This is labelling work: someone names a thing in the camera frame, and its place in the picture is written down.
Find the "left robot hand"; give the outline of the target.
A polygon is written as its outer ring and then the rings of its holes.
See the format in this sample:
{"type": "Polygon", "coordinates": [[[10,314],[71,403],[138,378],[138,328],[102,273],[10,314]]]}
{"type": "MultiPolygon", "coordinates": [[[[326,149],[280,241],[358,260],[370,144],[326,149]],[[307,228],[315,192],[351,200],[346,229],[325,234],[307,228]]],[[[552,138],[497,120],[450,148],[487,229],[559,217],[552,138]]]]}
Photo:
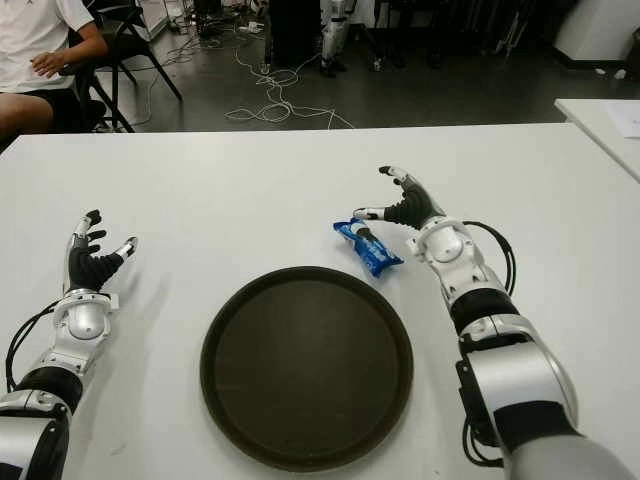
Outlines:
{"type": "Polygon", "coordinates": [[[64,256],[64,295],[75,290],[100,292],[104,284],[137,251],[138,238],[130,237],[114,252],[98,255],[100,245],[95,241],[107,234],[105,230],[94,229],[101,221],[100,211],[91,210],[73,230],[64,256]]]}

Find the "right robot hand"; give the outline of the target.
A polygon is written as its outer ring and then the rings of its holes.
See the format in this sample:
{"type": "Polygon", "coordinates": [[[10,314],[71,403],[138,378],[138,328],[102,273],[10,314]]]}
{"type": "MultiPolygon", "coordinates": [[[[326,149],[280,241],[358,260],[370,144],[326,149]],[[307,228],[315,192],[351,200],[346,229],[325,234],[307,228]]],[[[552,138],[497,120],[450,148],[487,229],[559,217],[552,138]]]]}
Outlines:
{"type": "Polygon", "coordinates": [[[444,211],[410,173],[394,166],[382,166],[378,171],[393,178],[393,183],[402,190],[402,199],[384,208],[358,208],[353,211],[354,218],[386,221],[420,230],[432,217],[445,216],[444,211]]]}

